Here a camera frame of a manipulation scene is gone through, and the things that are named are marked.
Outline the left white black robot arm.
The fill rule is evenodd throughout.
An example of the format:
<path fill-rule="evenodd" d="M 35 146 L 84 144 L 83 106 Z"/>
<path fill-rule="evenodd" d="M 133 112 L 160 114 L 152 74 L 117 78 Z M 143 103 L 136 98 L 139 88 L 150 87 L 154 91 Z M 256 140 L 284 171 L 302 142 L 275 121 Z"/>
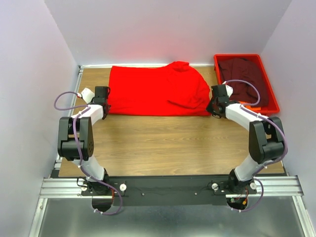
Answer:
<path fill-rule="evenodd" d="M 58 128 L 58 155 L 75 164 L 85 175 L 81 186 L 87 192 L 100 196 L 111 194 L 113 189 L 109 186 L 109 175 L 94 156 L 93 125 L 104 120 L 109 113 L 108 98 L 111 89 L 108 86 L 97 86 L 94 91 L 85 88 L 82 92 L 63 92 L 54 101 L 54 108 L 66 111 L 66 108 L 57 107 L 58 99 L 65 94 L 74 94 L 85 104 L 70 107 L 82 108 L 77 114 L 62 117 Z"/>

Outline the bright red t shirt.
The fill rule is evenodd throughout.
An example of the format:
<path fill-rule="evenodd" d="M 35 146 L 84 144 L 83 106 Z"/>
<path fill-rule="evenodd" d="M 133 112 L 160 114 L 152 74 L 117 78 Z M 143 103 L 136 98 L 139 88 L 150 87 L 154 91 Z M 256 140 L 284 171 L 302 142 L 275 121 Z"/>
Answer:
<path fill-rule="evenodd" d="M 113 66 L 110 113 L 130 116 L 209 116 L 210 88 L 188 62 L 159 68 Z"/>

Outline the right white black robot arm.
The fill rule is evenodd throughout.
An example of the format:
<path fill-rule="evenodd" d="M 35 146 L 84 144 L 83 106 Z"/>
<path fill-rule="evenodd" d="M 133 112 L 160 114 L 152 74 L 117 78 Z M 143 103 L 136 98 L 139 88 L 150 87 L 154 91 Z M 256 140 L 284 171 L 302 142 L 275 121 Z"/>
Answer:
<path fill-rule="evenodd" d="M 212 86 L 212 97 L 206 110 L 214 117 L 234 121 L 248 131 L 248 155 L 229 173 L 227 181 L 228 190 L 237 194 L 261 170 L 282 160 L 288 148 L 282 122 L 278 117 L 263 116 L 240 102 L 230 100 L 229 90 L 230 87 L 225 84 Z"/>

